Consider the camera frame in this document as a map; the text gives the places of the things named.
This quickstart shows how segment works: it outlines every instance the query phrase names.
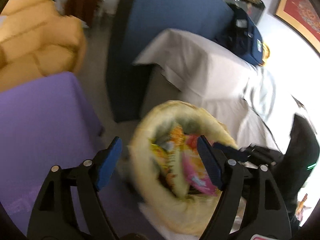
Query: green light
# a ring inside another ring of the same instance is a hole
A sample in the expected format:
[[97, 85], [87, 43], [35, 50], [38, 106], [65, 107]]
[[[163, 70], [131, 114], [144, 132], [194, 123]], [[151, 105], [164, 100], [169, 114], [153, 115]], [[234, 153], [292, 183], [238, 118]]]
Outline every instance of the green light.
[[310, 165], [310, 166], [308, 166], [307, 170], [312, 169], [314, 166], [316, 166], [316, 163], [315, 163], [315, 164], [312, 164], [312, 165]]

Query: metal pivot screw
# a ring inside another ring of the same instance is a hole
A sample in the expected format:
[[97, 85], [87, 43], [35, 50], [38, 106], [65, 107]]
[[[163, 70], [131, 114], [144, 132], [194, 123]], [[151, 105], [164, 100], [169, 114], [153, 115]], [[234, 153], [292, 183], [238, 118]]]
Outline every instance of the metal pivot screw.
[[56, 172], [56, 171], [58, 171], [59, 170], [59, 166], [58, 165], [54, 165], [54, 166], [52, 166], [52, 168], [51, 168], [51, 171], [52, 172]]
[[86, 167], [91, 166], [91, 165], [92, 165], [92, 160], [85, 160], [85, 161], [83, 162], [83, 165], [86, 166]]
[[260, 169], [261, 169], [262, 171], [268, 171], [268, 167], [267, 167], [266, 165], [261, 165], [261, 166], [260, 166]]
[[233, 159], [228, 160], [228, 164], [231, 166], [235, 166], [237, 164], [237, 162]]

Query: purple tablecloth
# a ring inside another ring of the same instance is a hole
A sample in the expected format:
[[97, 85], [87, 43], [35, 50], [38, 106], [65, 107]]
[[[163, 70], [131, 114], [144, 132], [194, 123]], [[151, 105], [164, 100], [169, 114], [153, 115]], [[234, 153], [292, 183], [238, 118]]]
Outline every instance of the purple tablecloth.
[[[1, 93], [0, 124], [0, 201], [26, 234], [33, 204], [50, 168], [55, 164], [63, 169], [75, 167], [93, 158], [103, 148], [102, 125], [69, 72]], [[88, 233], [73, 187], [72, 193], [79, 227]], [[99, 196], [119, 236], [140, 232], [162, 239], [117, 174]]]

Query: yellow sofa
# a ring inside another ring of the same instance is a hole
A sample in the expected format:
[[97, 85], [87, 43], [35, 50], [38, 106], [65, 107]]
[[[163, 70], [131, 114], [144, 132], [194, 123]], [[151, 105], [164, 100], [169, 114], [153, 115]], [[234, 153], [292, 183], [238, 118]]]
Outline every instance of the yellow sofa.
[[80, 70], [86, 51], [81, 21], [60, 16], [52, 0], [9, 0], [0, 19], [0, 92]]

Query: pink snack package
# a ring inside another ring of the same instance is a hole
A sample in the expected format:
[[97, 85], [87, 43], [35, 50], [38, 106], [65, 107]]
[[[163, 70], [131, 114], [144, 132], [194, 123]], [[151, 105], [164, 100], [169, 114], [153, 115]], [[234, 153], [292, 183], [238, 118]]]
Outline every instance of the pink snack package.
[[218, 188], [212, 184], [196, 148], [197, 135], [186, 135], [182, 152], [185, 180], [200, 192], [217, 196]]

